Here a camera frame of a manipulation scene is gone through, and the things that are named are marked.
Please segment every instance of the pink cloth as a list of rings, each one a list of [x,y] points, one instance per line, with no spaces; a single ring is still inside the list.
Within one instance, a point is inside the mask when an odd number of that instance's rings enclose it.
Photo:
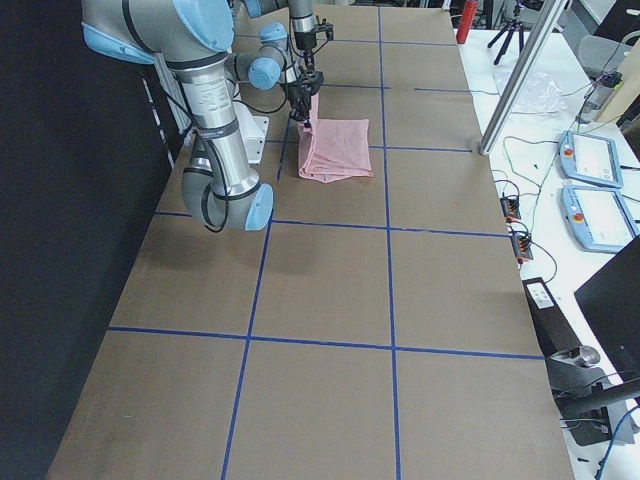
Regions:
[[[369,120],[318,119],[318,95],[311,98],[311,128],[298,125],[298,171],[322,183],[373,177],[367,131]]]

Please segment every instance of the white table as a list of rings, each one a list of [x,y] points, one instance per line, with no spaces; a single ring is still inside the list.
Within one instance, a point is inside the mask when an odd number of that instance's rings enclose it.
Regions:
[[[474,92],[474,106],[483,132],[495,110],[499,96],[476,91],[497,92],[494,75],[497,72],[510,72],[518,58],[517,39],[514,38],[500,64],[498,66],[493,65],[493,60],[500,49],[503,39],[501,38],[492,49],[488,49],[487,44],[496,33],[496,31],[472,30],[466,44],[459,46],[469,87]],[[561,34],[552,34],[537,64],[534,66],[533,72],[552,75],[556,84],[564,93],[574,92],[580,87],[585,88],[576,94],[563,97],[567,103],[567,108],[558,113],[546,115],[512,114],[510,116],[496,146],[491,151],[490,161],[491,168],[496,170],[494,171],[495,179],[505,178],[502,173],[505,172],[506,178],[516,183],[521,193],[537,193],[538,188],[513,173],[503,149],[503,139],[507,136],[514,136],[529,141],[558,141],[562,132],[573,124],[575,116],[584,101],[583,95],[587,91],[586,86],[589,84],[587,76],[582,71]],[[598,123],[592,123],[581,126],[580,131],[587,132],[599,125]],[[636,157],[616,127],[615,121],[598,128],[594,135],[608,137],[616,142],[622,165],[638,166]],[[557,146],[552,143],[529,145],[517,140],[507,140],[506,147],[515,170],[537,183],[542,181],[545,172],[555,157],[557,149]],[[631,197],[640,198],[640,172],[625,170],[622,175],[625,184],[623,193]],[[564,178],[559,165],[554,162],[549,177],[543,185],[535,214],[533,240],[546,248],[558,262],[557,275],[548,284],[548,287],[576,335],[583,344],[594,346],[602,351],[578,308],[573,293],[600,269],[612,255],[585,252],[578,247],[560,208],[560,189],[563,185],[569,183],[581,184],[581,182]],[[501,193],[505,183],[498,183],[496,186],[498,192]],[[514,190],[512,187],[507,187],[506,192],[510,194]],[[533,196],[521,198],[522,221],[529,227],[532,225],[534,203],[535,197]],[[640,204],[628,201],[627,205],[634,218],[640,218]],[[533,277],[550,278],[554,270],[552,261],[545,253],[536,247],[533,248],[534,261],[523,265],[521,270],[522,279]],[[603,358],[599,366],[605,373],[615,371],[606,357]],[[610,378],[612,383],[619,383],[620,381],[617,376]],[[633,405],[635,405],[634,402],[629,402],[629,407]],[[639,423],[640,415],[637,413],[634,418],[636,423]],[[580,447],[574,442],[570,432],[565,432],[565,440],[576,480],[592,480],[597,470],[597,462],[603,457],[607,445],[601,443],[589,447]],[[589,462],[578,461],[578,458],[587,459]],[[640,472],[640,435],[636,435],[635,445],[624,447],[616,445],[607,463],[603,480],[637,479],[640,475],[638,472]]]

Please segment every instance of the red fire extinguisher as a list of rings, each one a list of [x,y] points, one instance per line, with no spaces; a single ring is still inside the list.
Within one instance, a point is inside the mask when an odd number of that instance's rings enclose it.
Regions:
[[[467,35],[469,35],[473,18],[476,16],[476,10],[478,10],[478,0],[467,0],[465,2],[464,10],[462,10],[462,19],[456,34],[456,40],[460,45],[467,41]]]

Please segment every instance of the blue joint cap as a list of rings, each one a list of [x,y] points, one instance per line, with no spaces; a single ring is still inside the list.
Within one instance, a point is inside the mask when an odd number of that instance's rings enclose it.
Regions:
[[[273,58],[256,58],[249,67],[249,81],[259,90],[271,90],[280,78],[280,65]]]
[[[209,50],[226,52],[233,43],[233,17],[227,0],[173,0],[180,20]]]
[[[259,0],[244,0],[244,7],[250,18],[258,18],[262,16],[262,8]]]
[[[84,41],[94,52],[101,53],[107,57],[117,58],[125,62],[140,63],[143,65],[153,65],[155,57],[150,53],[140,50],[137,47],[123,42],[119,38],[107,35],[95,27],[82,22],[84,31]]]
[[[263,183],[256,192],[251,207],[249,207],[244,229],[247,231],[262,230],[269,223],[272,210],[273,188],[271,188],[271,185]]]
[[[277,42],[285,38],[287,38],[287,31],[284,29],[284,25],[278,22],[265,25],[260,30],[260,41],[262,43]]]

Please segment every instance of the plastic bag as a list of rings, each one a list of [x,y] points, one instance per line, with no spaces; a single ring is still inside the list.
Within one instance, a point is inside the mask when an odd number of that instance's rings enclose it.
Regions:
[[[500,95],[504,92],[511,72],[496,72],[494,80]],[[520,95],[511,113],[528,113],[542,115],[556,113],[567,108],[567,102],[562,97],[562,90],[548,73],[533,73],[526,79]]]

